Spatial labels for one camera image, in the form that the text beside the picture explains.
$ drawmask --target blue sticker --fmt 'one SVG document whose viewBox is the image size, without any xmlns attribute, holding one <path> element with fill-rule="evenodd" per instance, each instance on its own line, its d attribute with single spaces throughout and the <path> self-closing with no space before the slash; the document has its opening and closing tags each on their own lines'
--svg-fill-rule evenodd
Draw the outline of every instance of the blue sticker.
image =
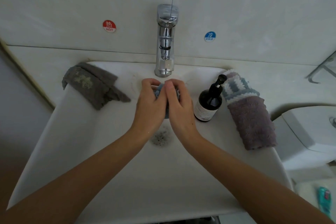
<svg viewBox="0 0 336 224">
<path fill-rule="evenodd" d="M 215 38 L 216 38 L 216 33 L 213 31 L 206 33 L 204 36 L 204 40 L 206 42 L 212 42 L 213 40 L 215 40 Z"/>
</svg>

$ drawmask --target white ceramic sink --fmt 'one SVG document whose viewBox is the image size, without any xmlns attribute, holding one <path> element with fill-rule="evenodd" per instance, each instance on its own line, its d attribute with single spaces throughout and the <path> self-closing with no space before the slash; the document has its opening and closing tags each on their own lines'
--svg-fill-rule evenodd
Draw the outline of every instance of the white ceramic sink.
<svg viewBox="0 0 336 224">
<path fill-rule="evenodd" d="M 132 101 L 111 101 L 96 111 L 68 85 L 15 187 L 9 207 L 101 150 L 131 126 L 141 80 L 155 77 L 155 64 L 91 64 L 117 75 L 116 87 Z M 170 77 L 157 79 L 161 82 L 169 78 L 183 80 L 196 103 L 200 92 L 223 71 L 175 65 Z M 196 123 L 199 132 L 209 141 L 290 187 L 273 148 L 244 149 L 225 103 L 210 122 Z M 169 120 L 164 120 L 156 137 L 164 137 L 164 145 L 149 141 L 90 202 L 76 223 L 153 223 L 242 211 L 229 191 L 187 153 L 174 135 Z"/>
</svg>

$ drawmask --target hot label sticker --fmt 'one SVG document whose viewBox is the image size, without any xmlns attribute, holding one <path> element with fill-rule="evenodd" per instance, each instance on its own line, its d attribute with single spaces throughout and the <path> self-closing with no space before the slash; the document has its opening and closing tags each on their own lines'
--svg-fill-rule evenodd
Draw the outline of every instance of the hot label sticker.
<svg viewBox="0 0 336 224">
<path fill-rule="evenodd" d="M 117 27 L 113 21 L 106 20 L 103 22 L 103 28 L 106 32 L 113 33 L 116 31 Z"/>
<path fill-rule="evenodd" d="M 216 33 L 213 31 L 206 33 L 204 36 L 204 40 L 206 42 L 212 42 L 213 40 L 215 40 L 215 38 L 216 38 Z"/>
</svg>

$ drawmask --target faucet spout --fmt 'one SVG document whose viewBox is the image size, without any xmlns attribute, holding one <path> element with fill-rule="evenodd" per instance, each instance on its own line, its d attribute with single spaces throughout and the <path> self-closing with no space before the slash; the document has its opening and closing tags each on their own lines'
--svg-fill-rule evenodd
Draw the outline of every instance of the faucet spout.
<svg viewBox="0 0 336 224">
<path fill-rule="evenodd" d="M 174 5 L 157 6 L 157 47 L 154 73 L 168 77 L 174 70 L 174 32 L 178 9 Z"/>
</svg>

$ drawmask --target soap dispenser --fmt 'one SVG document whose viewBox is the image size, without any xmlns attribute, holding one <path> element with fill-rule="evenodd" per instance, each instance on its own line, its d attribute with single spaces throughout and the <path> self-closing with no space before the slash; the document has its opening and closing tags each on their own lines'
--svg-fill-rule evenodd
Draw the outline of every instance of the soap dispenser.
<svg viewBox="0 0 336 224">
<path fill-rule="evenodd" d="M 227 77 L 224 74 L 220 74 L 217 81 L 210 86 L 210 89 L 201 92 L 194 108 L 196 119 L 202 122 L 211 120 L 222 104 L 221 93 L 223 87 L 221 85 L 226 80 Z"/>
</svg>

